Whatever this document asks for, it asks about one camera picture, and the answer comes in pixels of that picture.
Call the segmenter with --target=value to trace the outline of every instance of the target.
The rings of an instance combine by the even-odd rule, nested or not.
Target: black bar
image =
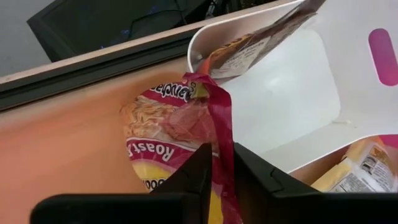
[[[188,30],[1,84],[0,111],[184,56],[198,30]]]

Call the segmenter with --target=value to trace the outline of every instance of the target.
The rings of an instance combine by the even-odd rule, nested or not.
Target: white plastic bin
[[[199,55],[301,2],[202,28],[190,43],[189,71]],[[386,50],[389,35],[398,52],[397,8],[395,0],[326,0],[258,64],[223,83],[233,99],[234,140],[289,173],[361,138],[397,134],[398,65]],[[376,69],[377,61],[390,64]]]

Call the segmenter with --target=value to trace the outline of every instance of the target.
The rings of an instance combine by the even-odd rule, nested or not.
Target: ramen noodle package
[[[324,2],[306,0],[272,25],[220,47],[202,62],[198,72],[214,79],[242,75],[314,16]]]
[[[121,109],[127,151],[149,190],[205,142],[213,149],[209,223],[241,223],[233,189],[231,98],[208,75],[188,73],[139,95]]]
[[[323,192],[397,192],[396,165],[379,137],[350,145],[343,160],[313,185]]]

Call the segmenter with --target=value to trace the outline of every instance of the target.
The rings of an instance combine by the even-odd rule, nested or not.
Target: pink handle
[[[373,30],[369,45],[380,82],[387,86],[398,85],[398,63],[388,31]]]
[[[398,149],[398,134],[389,134],[380,136],[383,143]]]

